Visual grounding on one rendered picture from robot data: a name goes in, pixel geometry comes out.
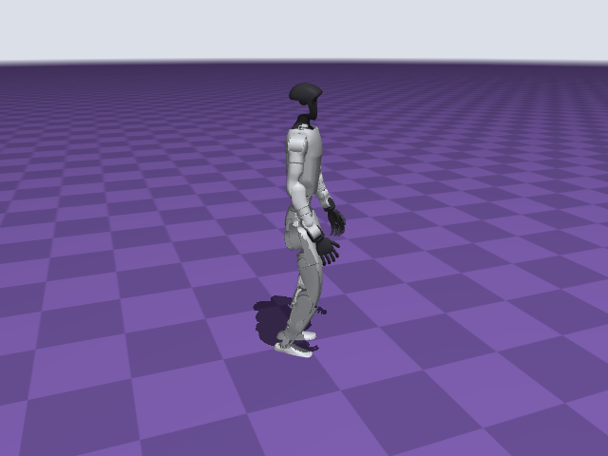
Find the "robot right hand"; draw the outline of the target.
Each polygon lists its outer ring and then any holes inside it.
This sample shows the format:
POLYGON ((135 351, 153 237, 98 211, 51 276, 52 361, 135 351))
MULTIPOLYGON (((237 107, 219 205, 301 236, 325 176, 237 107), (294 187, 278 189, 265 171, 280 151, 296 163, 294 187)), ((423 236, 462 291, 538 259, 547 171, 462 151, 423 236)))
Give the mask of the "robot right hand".
POLYGON ((322 232, 322 230, 320 229, 320 227, 318 225, 316 225, 316 226, 321 231, 321 235, 319 237, 317 237, 316 239, 313 239, 308 231, 307 231, 307 235, 313 243, 316 243, 316 251, 321 257, 323 266, 326 266, 325 258, 328 260, 328 264, 331 264, 331 260, 327 254, 329 254, 330 257, 332 258, 332 262, 335 262, 333 253, 335 254, 336 257, 339 257, 339 254, 334 250, 333 245, 336 246, 337 248, 340 248, 340 245, 334 241, 329 240, 328 237, 324 237, 325 235, 322 232), (332 251, 333 251, 333 253, 332 253, 332 251), (323 257, 324 255, 325 255, 325 258, 323 257))

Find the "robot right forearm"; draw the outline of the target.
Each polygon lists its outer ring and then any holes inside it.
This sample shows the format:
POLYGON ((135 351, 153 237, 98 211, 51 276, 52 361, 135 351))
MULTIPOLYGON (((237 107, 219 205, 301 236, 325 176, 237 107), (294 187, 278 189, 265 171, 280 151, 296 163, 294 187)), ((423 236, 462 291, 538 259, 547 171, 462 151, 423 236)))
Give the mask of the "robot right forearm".
POLYGON ((296 212, 300 225, 310 233, 313 239, 321 235, 321 231, 315 224, 315 220, 311 217, 311 210, 306 199, 305 188, 301 184, 295 184, 291 189, 293 202, 293 210, 296 212))

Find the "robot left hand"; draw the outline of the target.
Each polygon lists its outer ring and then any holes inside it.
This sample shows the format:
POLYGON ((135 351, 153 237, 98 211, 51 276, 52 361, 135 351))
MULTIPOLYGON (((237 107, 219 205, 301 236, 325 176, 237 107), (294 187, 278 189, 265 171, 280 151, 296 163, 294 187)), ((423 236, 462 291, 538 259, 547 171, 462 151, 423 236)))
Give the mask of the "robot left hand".
POLYGON ((334 228, 335 228, 334 235, 335 236, 337 235, 338 229, 339 229, 338 236, 340 236, 341 234, 343 234, 345 232, 345 225, 346 225, 345 218, 339 213, 338 210, 334 209, 335 204, 334 204, 332 198, 328 198, 328 203, 331 207, 323 208, 323 209, 324 209, 324 211, 328 212, 328 219, 329 219, 329 222, 331 223, 331 227, 332 227, 331 235, 333 234, 334 228))

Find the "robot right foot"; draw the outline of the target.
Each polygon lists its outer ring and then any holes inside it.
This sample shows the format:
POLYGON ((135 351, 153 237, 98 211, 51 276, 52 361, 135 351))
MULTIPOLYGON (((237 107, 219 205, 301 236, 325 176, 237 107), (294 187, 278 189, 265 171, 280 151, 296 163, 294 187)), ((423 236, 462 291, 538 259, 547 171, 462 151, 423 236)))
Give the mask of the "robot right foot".
MULTIPOLYGON (((284 349, 281 348, 281 343, 282 342, 276 342, 274 345, 274 350, 278 351, 278 352, 285 352, 291 355, 296 355, 296 356, 301 356, 301 357, 311 357, 313 355, 313 353, 309 350, 303 349, 301 347, 298 347, 296 344, 292 343, 290 348, 285 350, 285 348, 287 348, 287 345, 284 349)), ((290 343, 288 343, 290 344, 290 343)), ((282 345, 283 346, 283 345, 282 345)), ((284 347, 284 346, 283 346, 284 347)))

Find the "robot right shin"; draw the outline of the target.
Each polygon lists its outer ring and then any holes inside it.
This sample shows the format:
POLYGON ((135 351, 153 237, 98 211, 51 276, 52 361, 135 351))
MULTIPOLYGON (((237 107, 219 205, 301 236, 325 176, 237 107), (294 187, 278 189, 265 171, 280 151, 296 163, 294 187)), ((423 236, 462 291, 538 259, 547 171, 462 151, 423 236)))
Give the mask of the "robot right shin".
POLYGON ((295 341, 299 334, 301 334, 305 330, 320 304, 317 308, 313 308, 313 305, 314 304, 309 299, 309 296, 307 294, 301 294, 297 298, 296 303, 290 314, 290 318, 287 321, 287 324, 289 326, 281 343, 282 349, 284 349, 286 345, 287 348, 285 348, 285 350, 289 349, 293 341, 295 341), (290 341, 291 343, 288 344, 290 341))

